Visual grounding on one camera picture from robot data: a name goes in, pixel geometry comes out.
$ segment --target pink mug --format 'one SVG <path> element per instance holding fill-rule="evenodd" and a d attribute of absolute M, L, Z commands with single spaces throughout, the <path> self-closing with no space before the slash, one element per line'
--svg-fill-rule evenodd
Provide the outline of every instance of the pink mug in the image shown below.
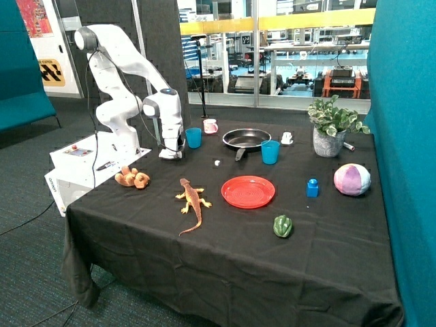
<path fill-rule="evenodd" d="M 216 119 L 205 119 L 203 121 L 204 133 L 213 134 L 218 131 L 218 125 Z"/>

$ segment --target green pepper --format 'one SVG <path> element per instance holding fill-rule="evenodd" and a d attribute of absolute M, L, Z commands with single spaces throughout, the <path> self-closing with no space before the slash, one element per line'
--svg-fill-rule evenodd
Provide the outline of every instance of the green pepper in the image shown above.
<path fill-rule="evenodd" d="M 288 237 L 292 229 L 292 221 L 285 215 L 274 219 L 274 233 L 278 237 Z"/>

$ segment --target red plastic plate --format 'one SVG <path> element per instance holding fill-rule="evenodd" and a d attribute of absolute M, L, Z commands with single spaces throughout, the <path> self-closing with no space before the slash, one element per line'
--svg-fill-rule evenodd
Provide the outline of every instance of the red plastic plate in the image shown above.
<path fill-rule="evenodd" d="M 265 178 L 239 176 L 225 182 L 221 194 L 236 208 L 254 209 L 270 202 L 275 194 L 275 188 Z"/>

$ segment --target table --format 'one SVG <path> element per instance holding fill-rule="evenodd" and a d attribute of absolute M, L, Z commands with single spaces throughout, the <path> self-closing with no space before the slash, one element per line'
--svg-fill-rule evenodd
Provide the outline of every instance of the table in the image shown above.
<path fill-rule="evenodd" d="M 200 126 L 194 121 L 193 126 Z M 96 264 L 136 290 L 152 294 L 180 313 L 196 314 L 221 326 L 400 326 L 403 308 L 396 289 L 388 226 L 372 135 L 350 134 L 354 152 L 318 157 L 312 130 L 220 121 L 219 133 L 203 135 L 202 146 L 166 161 L 151 151 L 131 167 L 146 172 L 145 190 L 110 179 L 67 208 L 63 277 L 80 304 L 90 307 L 99 289 L 89 268 Z M 240 162 L 223 145 L 225 132 L 245 127 L 284 131 L 295 142 L 282 146 L 275 165 L 260 152 Z M 343 164 L 364 165 L 372 184 L 349 197 L 333 185 Z M 230 206 L 221 186 L 230 178 L 256 175 L 276 188 L 258 209 Z M 192 209 L 182 215 L 179 179 L 203 187 L 203 223 Z M 307 198 L 310 178 L 320 186 Z M 273 221 L 287 215 L 292 235 L 279 238 Z"/>

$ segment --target green leaves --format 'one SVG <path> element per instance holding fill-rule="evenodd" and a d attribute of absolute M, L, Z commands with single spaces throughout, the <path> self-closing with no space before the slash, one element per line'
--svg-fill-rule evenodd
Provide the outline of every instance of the green leaves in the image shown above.
<path fill-rule="evenodd" d="M 338 95 L 333 95 L 328 101 L 315 99 L 308 107 L 309 120 L 322 134 L 336 136 L 340 131 L 351 133 L 370 133 L 369 127 L 359 121 L 359 115 L 355 110 L 346 108 L 339 109 L 334 106 Z"/>
<path fill-rule="evenodd" d="M 327 135 L 330 136 L 336 136 L 338 130 L 336 129 L 336 127 L 334 125 L 329 125 L 326 129 L 326 133 Z"/>
<path fill-rule="evenodd" d="M 371 130 L 369 129 L 368 126 L 362 126 L 362 131 L 363 131 L 365 134 L 369 134 L 369 133 L 371 133 Z"/>

